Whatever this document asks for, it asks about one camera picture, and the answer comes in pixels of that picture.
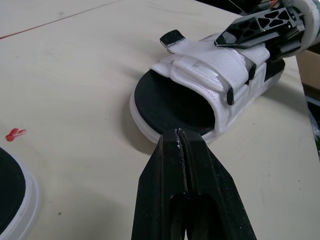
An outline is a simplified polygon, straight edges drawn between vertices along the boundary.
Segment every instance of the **cardboard box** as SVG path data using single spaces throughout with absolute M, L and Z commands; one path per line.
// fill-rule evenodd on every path
M 320 92 L 320 44 L 298 54 L 296 60 L 302 84 Z

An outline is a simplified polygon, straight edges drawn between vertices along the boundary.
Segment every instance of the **wooden table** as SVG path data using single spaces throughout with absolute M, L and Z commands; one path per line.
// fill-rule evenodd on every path
M 75 3 L 81 11 L 84 2 Z M 198 40 L 237 17 L 192 0 L 118 0 L 1 39 L 0 145 L 42 189 L 28 239 L 130 239 L 138 179 L 155 148 L 131 117 L 130 95 L 168 54 L 164 33 Z M 320 162 L 296 59 L 286 64 L 280 83 L 209 147 L 233 176 L 257 239 L 316 240 Z M 7 142 L 13 128 L 27 134 Z

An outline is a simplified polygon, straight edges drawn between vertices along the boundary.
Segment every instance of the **white sole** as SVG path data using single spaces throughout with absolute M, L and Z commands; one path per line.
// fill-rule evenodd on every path
M 36 179 L 19 162 L 25 179 L 25 193 L 21 206 L 6 229 L 1 233 L 0 240 L 25 240 L 37 219 L 40 208 L 40 188 Z
M 269 78 L 267 81 L 265 81 L 265 84 L 267 84 L 268 82 L 271 82 L 271 83 L 277 83 L 278 80 L 280 79 L 281 75 L 282 75 L 283 71 L 277 73 L 276 75 L 274 75 L 273 77 Z M 268 85 L 268 88 L 269 89 L 270 87 L 272 87 L 274 84 L 270 84 Z M 136 103 L 135 103 L 135 90 L 133 91 L 133 93 L 131 94 L 131 97 L 130 97 L 130 112 L 131 112 L 131 115 L 132 115 L 132 118 L 135 122 L 135 124 L 137 125 L 137 127 L 139 128 L 139 130 L 153 143 L 157 144 L 158 141 L 159 141 L 159 138 L 160 138 L 160 134 L 157 133 L 154 129 L 152 129 L 146 122 L 145 120 L 141 117 L 138 109 L 137 109 L 137 106 L 136 106 Z M 241 115 L 246 109 L 247 107 L 255 100 L 256 98 L 253 98 L 250 102 L 248 102 L 248 104 L 246 105 L 246 107 L 244 107 L 242 109 L 242 111 L 240 111 L 238 113 L 238 116 Z M 231 126 L 231 124 L 236 120 L 233 119 L 231 122 L 229 122 L 229 124 L 227 125 L 227 127 L 225 128 L 225 131 Z M 206 144 L 210 144 L 212 143 L 215 139 L 218 138 L 218 136 L 215 134 L 215 131 L 212 130 L 208 133 L 206 133 L 205 135 L 202 136 L 203 140 L 206 142 Z

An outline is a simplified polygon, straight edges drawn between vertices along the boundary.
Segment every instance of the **red paint spot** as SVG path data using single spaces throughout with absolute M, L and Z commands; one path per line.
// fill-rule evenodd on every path
M 26 133 L 27 133 L 27 130 L 25 129 L 19 130 L 18 128 L 14 128 L 11 130 L 11 132 L 7 136 L 5 136 L 5 139 L 8 142 L 12 142 L 13 140 L 15 140 L 16 137 L 19 137 Z

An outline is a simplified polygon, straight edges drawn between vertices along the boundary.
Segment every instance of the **black insole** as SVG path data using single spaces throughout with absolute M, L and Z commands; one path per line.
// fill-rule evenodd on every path
M 0 148 L 0 235 L 25 197 L 26 181 L 18 163 Z
M 268 63 L 265 81 L 281 72 L 283 60 Z M 201 95 L 153 70 L 142 76 L 134 91 L 136 108 L 157 133 L 184 128 L 202 136 L 215 127 L 215 114 Z

